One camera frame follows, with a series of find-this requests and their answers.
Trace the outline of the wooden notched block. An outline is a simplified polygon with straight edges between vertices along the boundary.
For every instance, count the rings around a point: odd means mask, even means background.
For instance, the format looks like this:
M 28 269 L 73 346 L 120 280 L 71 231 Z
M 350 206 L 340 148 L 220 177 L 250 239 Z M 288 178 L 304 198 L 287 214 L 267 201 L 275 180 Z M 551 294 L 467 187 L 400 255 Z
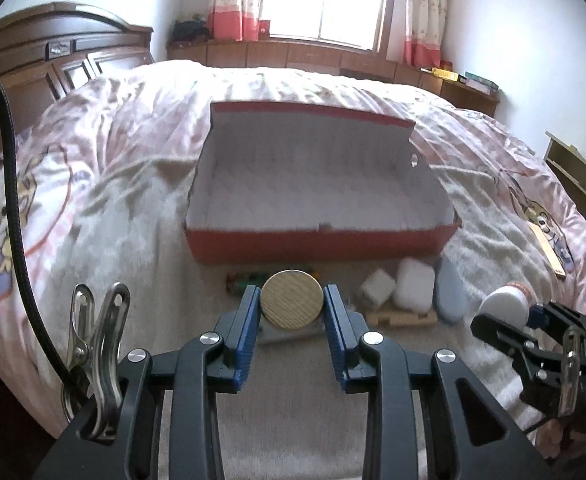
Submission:
M 433 310 L 422 314 L 403 310 L 380 310 L 367 312 L 365 319 L 370 326 L 392 328 L 431 326 L 438 322 L 437 314 Z

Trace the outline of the green cartoon lighter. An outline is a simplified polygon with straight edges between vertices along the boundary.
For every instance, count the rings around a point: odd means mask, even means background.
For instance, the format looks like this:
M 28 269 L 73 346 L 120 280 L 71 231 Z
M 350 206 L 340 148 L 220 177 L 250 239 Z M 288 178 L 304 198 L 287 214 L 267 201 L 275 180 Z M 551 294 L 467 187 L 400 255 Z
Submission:
M 269 278 L 282 272 L 305 273 L 316 280 L 319 278 L 319 273 L 312 268 L 282 269 L 276 271 L 229 271 L 226 274 L 225 289 L 228 294 L 241 297 L 249 286 L 263 287 Z

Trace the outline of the dark wooden headboard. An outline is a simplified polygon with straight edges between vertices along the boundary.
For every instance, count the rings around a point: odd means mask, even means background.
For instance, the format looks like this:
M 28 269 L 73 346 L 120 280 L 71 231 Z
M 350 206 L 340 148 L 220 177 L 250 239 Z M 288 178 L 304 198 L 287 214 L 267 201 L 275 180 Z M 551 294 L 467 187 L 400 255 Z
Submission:
M 0 82 L 21 133 L 101 75 L 151 64 L 153 29 L 98 6 L 51 2 L 0 19 Z

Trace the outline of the wooden window bench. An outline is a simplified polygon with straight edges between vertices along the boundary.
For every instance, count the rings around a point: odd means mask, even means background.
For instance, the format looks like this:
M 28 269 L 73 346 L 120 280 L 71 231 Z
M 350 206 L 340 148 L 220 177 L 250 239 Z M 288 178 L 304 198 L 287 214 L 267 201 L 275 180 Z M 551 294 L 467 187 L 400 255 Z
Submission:
M 430 72 L 346 48 L 316 46 L 299 41 L 261 40 L 249 42 L 172 42 L 170 60 L 189 60 L 205 66 L 225 68 L 297 68 L 307 72 L 371 79 L 386 84 L 407 84 L 436 94 L 458 108 L 476 110 L 492 117 L 499 104 L 461 82 L 438 78 Z

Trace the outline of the pink patterned quilt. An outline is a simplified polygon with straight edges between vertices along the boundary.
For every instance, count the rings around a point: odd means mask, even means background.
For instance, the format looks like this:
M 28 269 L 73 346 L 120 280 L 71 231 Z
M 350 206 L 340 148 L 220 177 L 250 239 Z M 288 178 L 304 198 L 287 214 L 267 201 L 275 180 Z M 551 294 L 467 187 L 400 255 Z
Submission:
M 215 101 L 285 101 L 353 108 L 412 120 L 412 144 L 438 165 L 485 172 L 497 204 L 532 235 L 553 295 L 586 314 L 586 220 L 558 178 L 506 126 L 434 94 L 378 81 L 275 68 L 206 68 L 163 62 L 102 76 L 51 105 L 19 139 L 19 195 L 28 274 L 46 329 L 66 350 L 71 292 L 68 243 L 89 193 L 135 164 L 178 159 L 194 170 Z M 561 259 L 557 278 L 527 223 Z

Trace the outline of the grey plastic plate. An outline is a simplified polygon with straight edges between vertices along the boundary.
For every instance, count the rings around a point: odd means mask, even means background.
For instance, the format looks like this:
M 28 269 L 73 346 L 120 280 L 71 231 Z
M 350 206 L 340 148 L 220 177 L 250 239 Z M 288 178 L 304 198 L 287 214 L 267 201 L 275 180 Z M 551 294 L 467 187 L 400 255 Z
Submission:
M 259 344 L 281 344 L 281 342 L 321 336 L 324 333 L 325 330 L 321 324 L 311 324 L 299 330 L 284 330 L 283 328 L 263 323 L 258 327 L 257 342 Z

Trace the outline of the left pink white curtain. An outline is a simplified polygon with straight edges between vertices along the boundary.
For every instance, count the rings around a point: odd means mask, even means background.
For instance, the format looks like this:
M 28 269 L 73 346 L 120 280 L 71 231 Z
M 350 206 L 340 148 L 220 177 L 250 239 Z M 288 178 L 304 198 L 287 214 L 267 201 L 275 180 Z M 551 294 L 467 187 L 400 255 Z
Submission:
M 208 0 L 206 27 L 214 40 L 257 41 L 261 0 Z

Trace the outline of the silver clip on right gripper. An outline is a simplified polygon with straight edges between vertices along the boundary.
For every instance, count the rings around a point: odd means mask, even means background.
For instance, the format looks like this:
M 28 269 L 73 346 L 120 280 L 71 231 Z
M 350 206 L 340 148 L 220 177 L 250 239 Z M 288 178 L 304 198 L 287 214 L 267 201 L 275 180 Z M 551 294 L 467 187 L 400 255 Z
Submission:
M 558 418 L 570 416 L 576 408 L 580 389 L 581 350 L 584 336 L 585 332 L 578 326 L 570 326 L 563 336 Z

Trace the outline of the wooden ruler on quilt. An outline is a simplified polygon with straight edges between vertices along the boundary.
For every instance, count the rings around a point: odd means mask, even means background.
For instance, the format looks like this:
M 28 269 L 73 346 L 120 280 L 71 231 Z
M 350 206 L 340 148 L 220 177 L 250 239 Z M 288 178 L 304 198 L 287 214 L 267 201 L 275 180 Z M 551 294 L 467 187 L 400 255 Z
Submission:
M 547 235 L 544 234 L 543 230 L 540 229 L 540 227 L 537 226 L 537 224 L 535 223 L 528 222 L 527 226 L 528 229 L 532 231 L 532 234 L 534 234 L 535 239 L 537 240 L 537 243 L 539 244 L 543 252 L 543 255 L 548 260 L 548 263 L 550 264 L 555 276 L 557 278 L 560 278 L 561 280 L 564 280 L 564 278 L 566 278 L 566 271 L 564 269 L 563 263 L 561 259 L 558 258 L 558 255 L 555 253 L 554 248 L 550 240 L 548 240 Z

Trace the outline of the light blue oval case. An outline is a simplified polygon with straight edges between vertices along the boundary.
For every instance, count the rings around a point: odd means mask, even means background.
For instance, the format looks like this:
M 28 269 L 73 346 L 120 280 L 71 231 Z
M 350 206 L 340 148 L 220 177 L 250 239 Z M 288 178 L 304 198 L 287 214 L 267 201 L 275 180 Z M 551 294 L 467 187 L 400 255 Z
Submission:
M 468 296 L 456 266 L 445 256 L 435 268 L 433 308 L 447 324 L 461 322 L 468 313 Z

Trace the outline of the pink white curtain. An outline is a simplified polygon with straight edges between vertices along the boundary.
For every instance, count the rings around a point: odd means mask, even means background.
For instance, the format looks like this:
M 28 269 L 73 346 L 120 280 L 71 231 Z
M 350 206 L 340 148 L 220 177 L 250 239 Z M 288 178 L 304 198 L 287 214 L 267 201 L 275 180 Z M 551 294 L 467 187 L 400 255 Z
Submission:
M 208 0 L 206 27 L 214 40 L 257 41 L 261 0 Z
M 442 38 L 448 18 L 449 0 L 406 0 L 406 64 L 429 68 L 442 62 Z

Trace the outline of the silver metal clip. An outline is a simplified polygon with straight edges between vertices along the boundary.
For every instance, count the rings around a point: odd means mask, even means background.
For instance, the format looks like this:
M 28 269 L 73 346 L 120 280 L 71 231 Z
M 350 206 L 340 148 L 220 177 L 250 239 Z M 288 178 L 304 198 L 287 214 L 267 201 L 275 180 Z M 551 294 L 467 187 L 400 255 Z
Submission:
M 130 308 L 130 290 L 114 283 L 100 307 L 85 284 L 74 288 L 68 338 L 71 385 L 62 388 L 64 415 L 72 419 L 88 398 L 96 402 L 95 421 L 87 430 L 90 440 L 115 438 L 123 393 L 118 379 L 118 351 Z

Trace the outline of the white earbuds case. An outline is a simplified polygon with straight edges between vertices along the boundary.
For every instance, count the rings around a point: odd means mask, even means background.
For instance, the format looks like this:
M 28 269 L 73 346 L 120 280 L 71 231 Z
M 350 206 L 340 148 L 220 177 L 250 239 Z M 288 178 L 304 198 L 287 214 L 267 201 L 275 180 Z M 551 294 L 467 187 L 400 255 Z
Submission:
M 433 266 L 415 259 L 399 261 L 393 303 L 401 310 L 425 314 L 432 307 L 435 285 Z

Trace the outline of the green book stack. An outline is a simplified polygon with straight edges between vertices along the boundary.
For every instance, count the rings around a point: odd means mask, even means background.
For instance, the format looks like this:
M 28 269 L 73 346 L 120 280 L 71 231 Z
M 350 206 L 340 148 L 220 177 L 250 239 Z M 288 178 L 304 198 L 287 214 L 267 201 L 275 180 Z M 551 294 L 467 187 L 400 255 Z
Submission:
M 494 81 L 486 79 L 482 76 L 478 76 L 478 75 L 475 75 L 470 72 L 465 72 L 464 78 L 465 78 L 465 84 L 468 87 L 473 88 L 477 91 L 483 92 L 485 94 L 488 94 L 488 96 L 492 96 L 493 94 L 496 94 L 499 92 L 498 84 L 495 84 Z

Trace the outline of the white cap bottle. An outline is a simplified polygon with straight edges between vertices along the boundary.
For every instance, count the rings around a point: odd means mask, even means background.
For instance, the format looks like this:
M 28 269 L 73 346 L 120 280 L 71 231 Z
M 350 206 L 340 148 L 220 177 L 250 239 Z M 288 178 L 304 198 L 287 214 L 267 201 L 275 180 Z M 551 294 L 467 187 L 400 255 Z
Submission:
M 489 314 L 518 330 L 524 330 L 530 308 L 536 296 L 528 286 L 520 282 L 509 282 L 484 298 L 479 306 L 480 314 Z

